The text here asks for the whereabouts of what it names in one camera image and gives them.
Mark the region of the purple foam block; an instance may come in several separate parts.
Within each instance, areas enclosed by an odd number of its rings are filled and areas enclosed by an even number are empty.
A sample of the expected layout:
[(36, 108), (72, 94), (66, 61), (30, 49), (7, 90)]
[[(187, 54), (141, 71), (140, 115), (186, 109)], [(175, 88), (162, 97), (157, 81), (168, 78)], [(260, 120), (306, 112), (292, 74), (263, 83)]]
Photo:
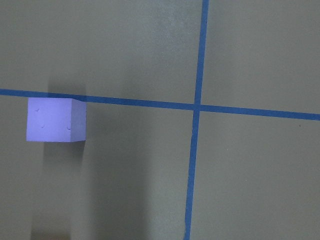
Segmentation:
[(72, 98), (30, 97), (26, 140), (71, 143), (86, 140), (87, 103)]

